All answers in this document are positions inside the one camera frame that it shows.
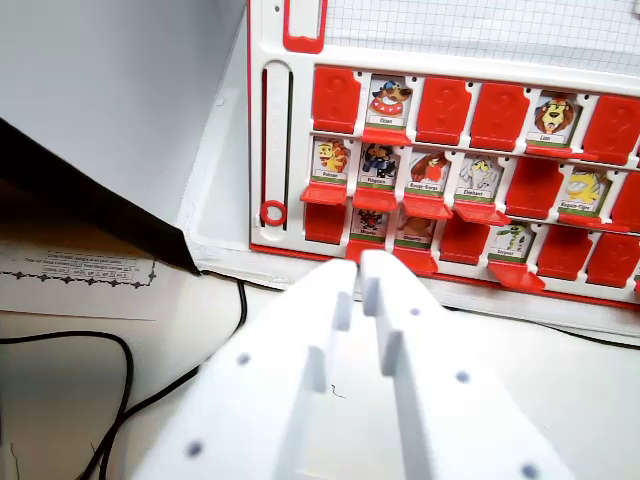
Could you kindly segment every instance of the black cable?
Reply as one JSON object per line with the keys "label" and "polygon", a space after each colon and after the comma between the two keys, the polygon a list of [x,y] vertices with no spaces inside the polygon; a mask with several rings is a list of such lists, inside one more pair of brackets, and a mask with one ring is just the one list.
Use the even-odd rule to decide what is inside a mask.
{"label": "black cable", "polygon": [[591,337],[589,335],[583,335],[581,333],[571,332],[569,330],[564,330],[562,327],[554,327],[552,325],[545,325],[544,323],[531,322],[535,325],[540,325],[541,327],[548,328],[550,330],[555,330],[556,332],[564,333],[565,335],[569,335],[570,337],[579,338],[581,340],[587,340],[588,342],[598,343],[600,345],[606,345],[608,347],[618,347],[625,348],[627,350],[640,350],[640,345],[631,345],[629,343],[623,342],[615,342],[613,340],[605,340],[603,338]]}
{"label": "black cable", "polygon": [[[0,338],[0,345],[15,345],[19,343],[30,343],[30,342],[37,342],[41,340],[50,340],[50,339],[56,339],[56,338],[70,338],[70,337],[104,338],[104,339],[108,339],[116,342],[122,348],[122,351],[124,353],[127,373],[126,373],[125,382],[124,382],[124,389],[122,392],[122,399],[120,400],[120,405],[118,407],[118,412],[116,413],[116,417],[115,417],[116,419],[114,421],[114,424],[119,423],[120,419],[123,417],[125,413],[125,409],[127,408],[127,403],[129,402],[129,397],[131,395],[131,387],[133,386],[133,374],[134,374],[133,354],[131,353],[131,349],[129,348],[129,345],[127,344],[127,342],[125,342],[122,338],[118,337],[117,335],[113,335],[111,333],[106,333],[106,332],[92,332],[92,331],[78,330],[74,332],[43,333],[40,335],[31,335],[28,337]],[[91,461],[89,462],[87,469],[85,469],[85,473],[83,473],[80,476],[80,479],[88,480],[99,460],[100,460],[100,456],[96,456],[94,454],[94,456],[91,457]]]}
{"label": "black cable", "polygon": [[[238,286],[238,294],[240,296],[240,320],[238,321],[238,325],[236,326],[231,336],[233,336],[246,323],[247,314],[249,310],[249,307],[247,305],[247,293],[244,288],[245,282],[243,280],[240,280],[239,278],[234,278],[234,280],[236,281],[236,285]],[[115,439],[116,439],[116,436],[118,435],[118,431],[120,430],[120,427],[122,427],[122,425],[129,418],[134,416],[136,413],[153,405],[157,401],[162,400],[171,392],[173,392],[174,390],[176,390],[177,388],[179,388],[180,386],[184,385],[186,382],[191,380],[193,377],[195,377],[196,374],[198,373],[198,369],[200,368],[200,365],[192,368],[187,373],[182,375],[180,378],[178,378],[177,380],[175,380],[174,382],[172,382],[171,384],[169,384],[159,392],[151,395],[149,398],[134,405],[133,407],[128,409],[124,413],[124,415],[116,417],[116,420],[113,422],[113,425],[111,426],[111,428],[107,431],[105,436],[102,438],[100,445],[98,445],[98,448],[94,452],[93,457],[91,457],[91,460],[87,465],[87,468],[85,469],[84,473],[82,474],[79,480],[89,480],[89,478],[93,474],[93,471],[96,468],[96,465],[98,464],[98,462],[100,462],[100,457],[102,457],[102,462],[100,462],[100,473],[99,473],[98,479],[106,480],[107,469],[109,468],[109,459],[111,456],[111,450],[113,448],[113,444],[115,443]]]}

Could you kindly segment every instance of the cartoon dog card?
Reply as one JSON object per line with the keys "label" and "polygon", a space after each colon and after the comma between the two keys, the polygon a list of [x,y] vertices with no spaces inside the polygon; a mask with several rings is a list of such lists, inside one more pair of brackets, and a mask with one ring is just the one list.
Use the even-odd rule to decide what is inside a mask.
{"label": "cartoon dog card", "polygon": [[574,170],[562,192],[558,211],[597,217],[610,186],[604,172]]}
{"label": "cartoon dog card", "polygon": [[382,243],[387,235],[389,214],[356,208],[351,220],[351,238]]}
{"label": "cartoon dog card", "polygon": [[450,167],[444,152],[413,151],[405,192],[442,196]]}
{"label": "cartoon dog card", "polygon": [[343,140],[315,137],[311,179],[317,182],[347,183],[349,153]]}
{"label": "cartoon dog card", "polygon": [[390,145],[370,143],[362,145],[358,186],[393,190],[400,155]]}
{"label": "cartoon dog card", "polygon": [[428,249],[435,225],[434,220],[408,216],[403,208],[398,218],[394,243],[399,247]]}
{"label": "cartoon dog card", "polygon": [[492,244],[489,259],[524,263],[533,244],[535,233],[526,223],[510,223],[504,227],[491,227]]}
{"label": "cartoon dog card", "polygon": [[373,75],[365,122],[372,127],[404,130],[413,90],[403,77]]}
{"label": "cartoon dog card", "polygon": [[493,202],[502,178],[502,170],[497,157],[466,156],[462,162],[454,198],[473,202]]}
{"label": "cartoon dog card", "polygon": [[538,100],[533,125],[527,133],[530,145],[566,147],[582,107],[577,105],[575,95],[544,91]]}

